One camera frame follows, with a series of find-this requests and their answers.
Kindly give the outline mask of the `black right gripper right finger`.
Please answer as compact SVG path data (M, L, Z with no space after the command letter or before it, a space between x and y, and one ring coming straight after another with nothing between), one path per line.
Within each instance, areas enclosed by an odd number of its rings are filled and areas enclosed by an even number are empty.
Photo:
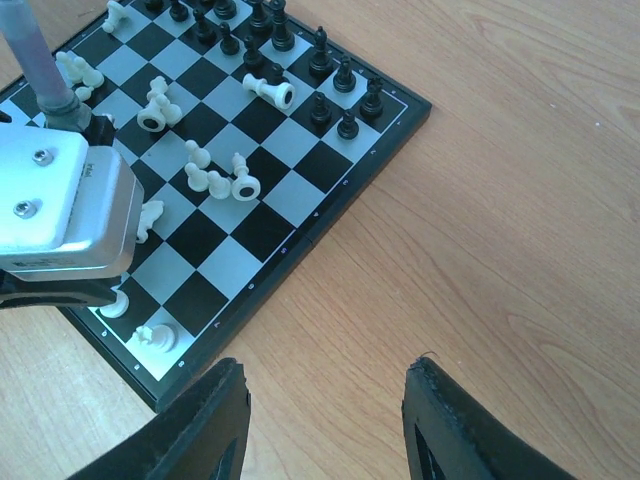
M412 479L572 479L429 357L407 370L402 420Z

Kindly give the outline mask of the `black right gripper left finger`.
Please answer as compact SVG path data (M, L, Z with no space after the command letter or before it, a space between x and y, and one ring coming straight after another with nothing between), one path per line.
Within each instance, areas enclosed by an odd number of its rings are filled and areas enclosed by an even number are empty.
M224 358L73 479L239 479L251 415L244 366Z

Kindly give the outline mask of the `white chess piece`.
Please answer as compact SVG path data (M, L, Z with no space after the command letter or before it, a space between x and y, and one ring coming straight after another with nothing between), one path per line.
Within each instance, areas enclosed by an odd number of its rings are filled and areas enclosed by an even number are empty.
M261 192L260 181L249 173L244 156L236 152L232 157L232 166L236 179L231 185L231 193L238 201L251 201Z
M274 105L287 110L291 107L295 97L295 87L288 82L271 85L265 78L257 78L251 73L243 77L242 86L245 90L255 93L262 98L270 99Z

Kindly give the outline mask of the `white pawn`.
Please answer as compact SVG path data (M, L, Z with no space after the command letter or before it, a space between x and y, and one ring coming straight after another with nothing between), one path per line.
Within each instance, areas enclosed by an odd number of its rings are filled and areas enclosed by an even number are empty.
M131 341L136 347L152 353L169 352L175 347L177 339L176 330L169 324L139 326L131 337Z
M194 163L199 169L206 169L211 163L211 155L209 151L198 145L195 140L187 140L185 148L189 155L189 162Z
M207 172L200 169L194 162L188 162L184 171L187 175L187 185L195 192L204 192L209 188Z

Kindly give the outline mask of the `black and grey chessboard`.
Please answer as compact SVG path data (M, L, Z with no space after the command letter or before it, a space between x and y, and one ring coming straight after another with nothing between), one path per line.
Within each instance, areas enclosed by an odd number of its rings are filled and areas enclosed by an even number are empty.
M262 54L255 76L296 90L277 108L242 86L241 54L202 43L193 19L173 20L170 5L124 5L121 29L87 27L66 44L104 77L90 104L114 115L115 145L162 214L136 247L119 290L127 310L108 318L96 308L67 308L66 317L155 410L166 407L218 355L354 199L425 122L431 104L343 49L328 44L333 71L316 78L308 62L314 30L290 21L295 45ZM333 77L351 58L355 89L338 93ZM359 106L372 77L383 80L383 112ZM209 151L209 188L195 192L184 171L187 140ZM232 157L246 158L259 196L238 201ZM167 353L136 347L139 326L172 325Z

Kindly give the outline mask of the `black chess piece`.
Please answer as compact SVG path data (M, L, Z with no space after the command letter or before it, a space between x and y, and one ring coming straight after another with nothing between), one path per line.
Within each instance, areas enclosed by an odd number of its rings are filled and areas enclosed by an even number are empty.
M338 93L349 93L355 89L357 79L352 70L351 58L343 55L340 65L333 77L333 88Z
M293 33L288 28L288 15L285 11L285 0L272 0L270 2L272 11L273 32L271 42L275 50L290 51L295 45Z
M267 14L263 0L248 0L252 11L249 17L249 26L255 34L267 34L272 30L271 17Z
M363 117L377 118L383 112L383 104L381 100L381 92L383 88L383 80L376 76L367 82L366 94L363 96L359 110Z
M328 52L328 35L323 26L314 33L314 48L309 58L309 73L316 78L326 77L333 71L333 60Z

